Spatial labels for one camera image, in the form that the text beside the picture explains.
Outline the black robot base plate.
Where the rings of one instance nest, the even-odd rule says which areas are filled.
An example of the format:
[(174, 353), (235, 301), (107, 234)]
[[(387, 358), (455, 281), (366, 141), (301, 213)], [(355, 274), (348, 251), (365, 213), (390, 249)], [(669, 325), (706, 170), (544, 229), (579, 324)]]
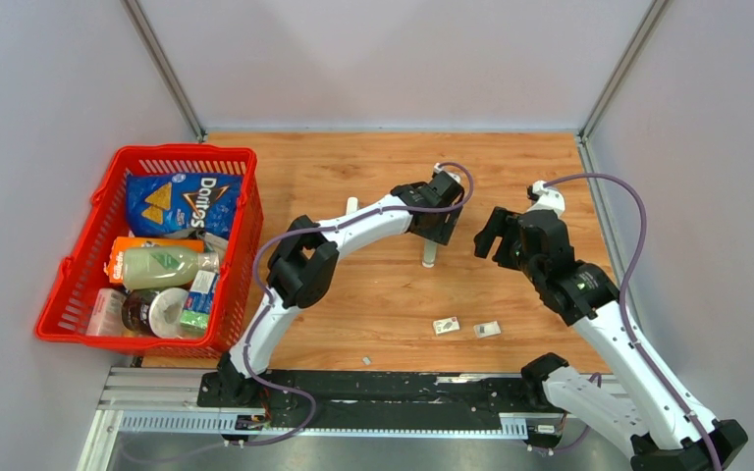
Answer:
[(312, 429), (492, 431), (505, 413), (562, 410), (542, 405), (519, 376), (462, 378), (457, 374), (271, 370), (268, 384), (235, 382), (220, 372), (202, 377), (197, 403), (202, 407), (258, 408), (277, 427), (293, 428), (307, 416), (310, 400), (272, 389), (278, 384), (309, 393), (317, 409)]

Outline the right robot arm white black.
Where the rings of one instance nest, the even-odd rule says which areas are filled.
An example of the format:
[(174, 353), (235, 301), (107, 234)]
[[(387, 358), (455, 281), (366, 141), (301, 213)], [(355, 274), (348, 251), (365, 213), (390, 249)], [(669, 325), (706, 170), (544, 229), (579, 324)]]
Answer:
[(619, 290), (607, 273), (575, 257), (556, 212), (496, 207), (474, 244), (476, 257), (523, 273), (545, 306), (599, 353), (627, 395), (615, 397), (546, 353), (521, 370), (528, 407), (573, 413), (634, 470), (725, 470), (732, 464), (748, 442), (746, 431), (734, 419), (717, 418), (671, 372), (621, 313)]

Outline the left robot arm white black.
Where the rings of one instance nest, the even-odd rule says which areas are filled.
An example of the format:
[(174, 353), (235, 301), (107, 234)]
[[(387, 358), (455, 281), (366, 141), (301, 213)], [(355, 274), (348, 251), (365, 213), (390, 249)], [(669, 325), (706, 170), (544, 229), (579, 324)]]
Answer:
[(257, 272), (261, 259), (253, 261), (253, 277), (263, 295), (249, 327), (219, 361), (224, 395), (240, 407), (258, 400), (259, 376), (273, 351), (297, 315), (327, 294), (340, 261), (402, 234), (448, 244), (474, 190), (474, 178), (464, 166), (445, 162), (434, 167), (430, 181), (398, 185), (350, 214), (320, 221), (294, 219), (285, 233), (261, 248), (271, 253), (265, 279)]

